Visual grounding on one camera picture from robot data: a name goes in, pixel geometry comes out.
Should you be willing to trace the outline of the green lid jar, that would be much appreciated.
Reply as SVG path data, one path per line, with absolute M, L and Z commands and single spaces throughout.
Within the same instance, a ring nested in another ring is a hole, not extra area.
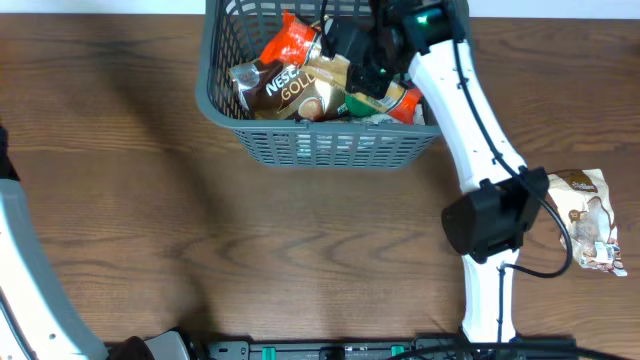
M 353 95 L 346 95 L 344 102 L 353 117 L 365 118 L 376 114 L 384 114 L 384 111 L 379 111 L 371 107 L 366 102 L 358 100 Z

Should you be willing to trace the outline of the white tissue multipack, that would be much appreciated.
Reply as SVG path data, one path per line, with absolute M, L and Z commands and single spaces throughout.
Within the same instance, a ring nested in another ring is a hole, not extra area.
M 389 116 L 388 114 L 373 114 L 364 118 L 349 118 L 343 117 L 337 120 L 329 120 L 324 122 L 317 122 L 322 129 L 329 129 L 331 126 L 377 126 L 377 125 L 402 125 L 402 122 Z M 334 151 L 337 155 L 344 154 L 348 156 L 351 152 L 369 151 L 375 142 L 373 135 L 361 135 L 359 139 L 356 139 L 355 135 L 338 134 L 332 135 L 329 133 L 318 133 L 316 135 L 303 135 L 298 134 L 296 136 L 296 151 L 299 156 L 310 157 L 312 155 L 311 140 L 316 142 L 315 152 L 317 156 L 321 154 L 330 154 Z

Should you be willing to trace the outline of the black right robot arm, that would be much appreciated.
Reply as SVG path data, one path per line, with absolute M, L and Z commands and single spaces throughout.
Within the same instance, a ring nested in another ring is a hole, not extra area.
M 475 71 L 465 1 L 372 1 L 373 25 L 348 28 L 320 18 L 322 54 L 346 61 L 338 84 L 382 101 L 402 74 L 433 113 L 456 168 L 461 197 L 442 212 L 462 257 L 472 343 L 515 340 L 512 283 L 525 233 L 545 201 L 546 172 L 529 169 L 510 144 Z

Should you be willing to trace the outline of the orange pasta package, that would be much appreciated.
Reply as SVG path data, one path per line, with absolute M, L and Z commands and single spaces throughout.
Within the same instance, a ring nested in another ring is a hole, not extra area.
M 267 43 L 260 60 L 265 64 L 279 61 L 295 65 L 346 95 L 353 95 L 404 124 L 414 122 L 416 107 L 422 98 L 417 87 L 399 83 L 395 79 L 391 81 L 386 95 L 381 99 L 374 99 L 363 93 L 347 92 L 345 84 L 349 62 L 341 56 L 329 59 L 322 55 L 320 21 L 317 25 L 311 26 L 288 11 L 283 13 L 283 26 Z

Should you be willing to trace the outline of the brown Nescafe Gold pouch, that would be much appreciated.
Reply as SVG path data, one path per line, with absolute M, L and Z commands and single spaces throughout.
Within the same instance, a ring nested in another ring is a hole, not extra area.
M 234 93 L 257 120 L 324 122 L 347 117 L 345 95 L 295 65 L 259 59 L 229 70 Z

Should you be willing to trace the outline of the beige brown snack bag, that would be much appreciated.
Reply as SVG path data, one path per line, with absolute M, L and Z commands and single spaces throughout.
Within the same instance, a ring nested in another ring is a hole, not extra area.
M 556 210 L 581 268 L 626 277 L 610 190 L 601 169 L 563 170 L 548 175 Z

